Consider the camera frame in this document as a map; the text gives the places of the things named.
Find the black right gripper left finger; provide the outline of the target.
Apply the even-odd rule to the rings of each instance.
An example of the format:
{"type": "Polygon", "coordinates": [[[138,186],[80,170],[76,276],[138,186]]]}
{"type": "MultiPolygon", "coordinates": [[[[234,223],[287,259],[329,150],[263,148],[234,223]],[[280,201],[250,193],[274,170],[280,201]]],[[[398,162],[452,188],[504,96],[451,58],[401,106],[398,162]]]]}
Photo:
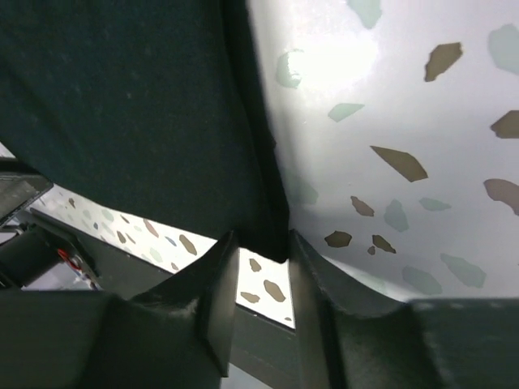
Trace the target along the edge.
{"type": "Polygon", "coordinates": [[[194,333],[221,376],[229,372],[238,286],[236,232],[221,237],[200,259],[131,300],[171,318],[193,316],[194,333]]]}

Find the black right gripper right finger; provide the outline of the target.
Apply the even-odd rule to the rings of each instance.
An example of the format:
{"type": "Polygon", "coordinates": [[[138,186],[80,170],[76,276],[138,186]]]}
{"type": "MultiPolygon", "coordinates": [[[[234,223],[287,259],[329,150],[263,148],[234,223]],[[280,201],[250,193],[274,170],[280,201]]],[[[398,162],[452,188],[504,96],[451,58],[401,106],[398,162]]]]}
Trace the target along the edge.
{"type": "Polygon", "coordinates": [[[295,229],[289,237],[290,288],[304,388],[347,388],[336,315],[378,318],[401,302],[330,263],[295,229]]]}

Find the black t shirt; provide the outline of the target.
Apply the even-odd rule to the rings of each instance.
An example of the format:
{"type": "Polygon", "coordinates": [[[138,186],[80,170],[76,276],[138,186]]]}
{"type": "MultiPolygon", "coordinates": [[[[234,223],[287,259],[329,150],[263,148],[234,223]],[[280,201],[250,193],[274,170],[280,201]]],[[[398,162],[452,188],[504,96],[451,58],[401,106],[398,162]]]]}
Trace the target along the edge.
{"type": "Polygon", "coordinates": [[[105,207],[288,255],[244,1],[4,1],[1,142],[105,207]]]}

